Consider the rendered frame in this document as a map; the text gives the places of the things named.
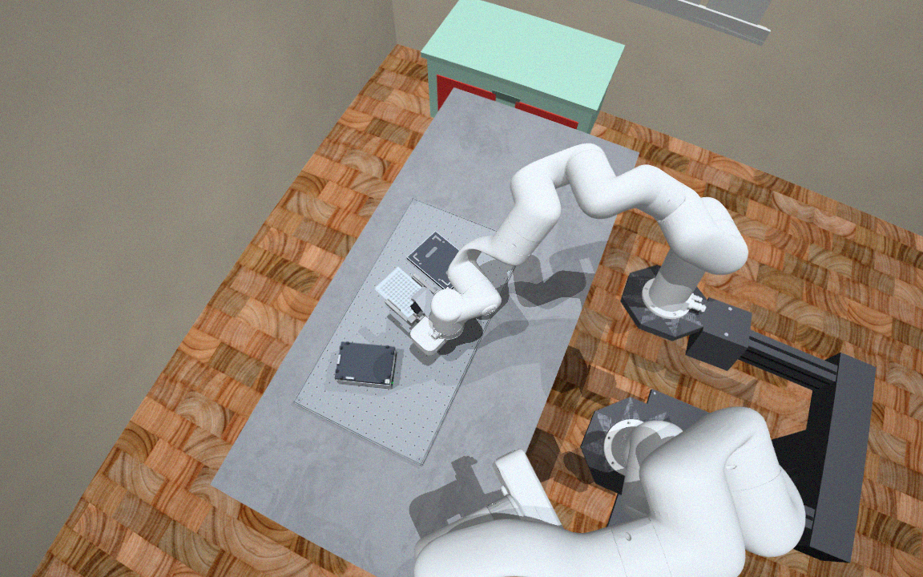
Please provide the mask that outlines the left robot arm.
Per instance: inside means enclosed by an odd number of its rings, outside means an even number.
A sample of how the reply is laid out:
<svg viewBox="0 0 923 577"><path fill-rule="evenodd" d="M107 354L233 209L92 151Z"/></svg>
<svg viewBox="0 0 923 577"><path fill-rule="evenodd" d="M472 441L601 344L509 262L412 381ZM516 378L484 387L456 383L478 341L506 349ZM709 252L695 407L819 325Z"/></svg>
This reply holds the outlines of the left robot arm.
<svg viewBox="0 0 923 577"><path fill-rule="evenodd" d="M737 577L746 549L785 555L804 532L804 503L757 410L713 410L687 430L623 420L603 449L636 519L569 532L522 521L505 496L417 541L414 577Z"/></svg>

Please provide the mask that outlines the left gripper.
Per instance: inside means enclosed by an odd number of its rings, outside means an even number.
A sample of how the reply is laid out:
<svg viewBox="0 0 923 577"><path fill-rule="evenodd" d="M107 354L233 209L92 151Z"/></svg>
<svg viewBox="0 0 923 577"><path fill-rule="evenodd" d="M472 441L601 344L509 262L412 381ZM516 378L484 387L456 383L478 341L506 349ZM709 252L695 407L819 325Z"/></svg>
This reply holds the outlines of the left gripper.
<svg viewBox="0 0 923 577"><path fill-rule="evenodd" d="M503 497L508 497L520 519L563 528L524 450L502 455L492 468L501 481Z"/></svg>

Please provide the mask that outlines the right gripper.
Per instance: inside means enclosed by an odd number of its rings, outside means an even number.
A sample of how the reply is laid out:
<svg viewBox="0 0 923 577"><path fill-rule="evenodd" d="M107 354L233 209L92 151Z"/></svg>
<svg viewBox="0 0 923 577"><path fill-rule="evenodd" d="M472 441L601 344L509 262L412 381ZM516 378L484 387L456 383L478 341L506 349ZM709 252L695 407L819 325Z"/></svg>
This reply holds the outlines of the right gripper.
<svg viewBox="0 0 923 577"><path fill-rule="evenodd" d="M429 288L429 290L431 291L433 295L439 292L439 291L435 291L435 289L433 289L431 285L426 284L424 279L421 279L415 273L413 274L413 280L417 282L417 284L419 284L420 286L425 286L426 288ZM413 312L413 315L411 315L411 317L406 317L405 314L401 312L398 305L395 305L394 302L391 301L389 298L387 301L385 301L385 305L388 305L389 309L392 309L394 312L396 312L396 314L398 314L399 317L404 319L404 321L406 321L407 324L410 326L413 326L415 321L420 322L420 324L417 324L414 326L413 331L410 332L410 336L411 336L411 339L413 339L413 343L417 345L417 347L420 348L421 351L424 351L426 355L433 355L434 353L438 352L438 350L441 349L442 345L444 345L448 340L450 340L450 339L445 339L445 337L436 337L436 339L433 339L433 337L431 336L433 333L433 322L431 321L431 319L426 317L425 314L422 315L422 317L417 317L417 315L415 315L415 313Z"/></svg>

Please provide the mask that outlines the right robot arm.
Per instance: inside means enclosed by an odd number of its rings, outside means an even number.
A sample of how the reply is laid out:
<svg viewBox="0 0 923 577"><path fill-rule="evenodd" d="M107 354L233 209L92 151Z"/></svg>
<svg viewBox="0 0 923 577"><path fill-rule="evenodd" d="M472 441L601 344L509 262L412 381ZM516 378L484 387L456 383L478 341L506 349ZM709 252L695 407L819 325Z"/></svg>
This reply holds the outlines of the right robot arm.
<svg viewBox="0 0 923 577"><path fill-rule="evenodd" d="M637 208L657 220L670 251L642 291L644 304L657 317L678 319L690 309L706 311L706 305L695 302L702 298L693 293L704 273L726 275L746 264L746 241L720 201L700 198L680 180L647 164L615 176L603 150L583 143L516 172L510 179L515 205L508 218L497 233L472 240L452 260L447 277L455 291L447 288L433 295L422 286L410 298L415 314L424 312L433 322L433 339L457 337L466 319L490 315L501 306L501 293L478 265L478 256L484 252L506 265L524 264L557 224L561 204L555 189L566 185L590 218L612 218Z"/></svg>

